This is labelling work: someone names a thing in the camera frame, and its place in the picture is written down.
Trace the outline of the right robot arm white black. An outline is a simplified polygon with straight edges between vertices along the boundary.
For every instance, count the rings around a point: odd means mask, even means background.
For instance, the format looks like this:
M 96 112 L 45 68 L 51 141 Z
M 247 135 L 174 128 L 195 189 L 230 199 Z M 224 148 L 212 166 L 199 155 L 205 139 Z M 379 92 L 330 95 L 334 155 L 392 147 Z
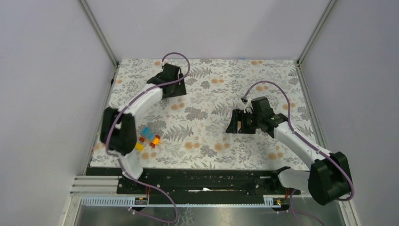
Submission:
M 349 163 L 342 152 L 333 153 L 306 138 L 290 123 L 289 117 L 274 112 L 266 97 L 242 101 L 247 106 L 232 111 L 226 133 L 255 134 L 261 130 L 288 147 L 308 167 L 308 171 L 290 167 L 274 171 L 275 178 L 270 180 L 274 193 L 281 194 L 288 188 L 304 191 L 320 205 L 353 197 Z

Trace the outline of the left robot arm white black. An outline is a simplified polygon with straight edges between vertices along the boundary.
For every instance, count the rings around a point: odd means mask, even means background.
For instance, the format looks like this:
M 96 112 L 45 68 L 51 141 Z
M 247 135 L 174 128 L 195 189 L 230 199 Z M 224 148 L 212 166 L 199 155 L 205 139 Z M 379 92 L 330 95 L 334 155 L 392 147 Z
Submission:
M 104 110 L 100 141 L 105 144 L 107 154 L 117 158 L 123 175 L 130 178 L 128 188 L 132 192 L 139 194 L 146 187 L 145 179 L 140 177 L 143 167 L 136 156 L 136 124 L 156 103 L 183 95 L 186 95 L 186 89 L 181 68 L 164 64 L 162 71 L 151 77 L 125 105 Z

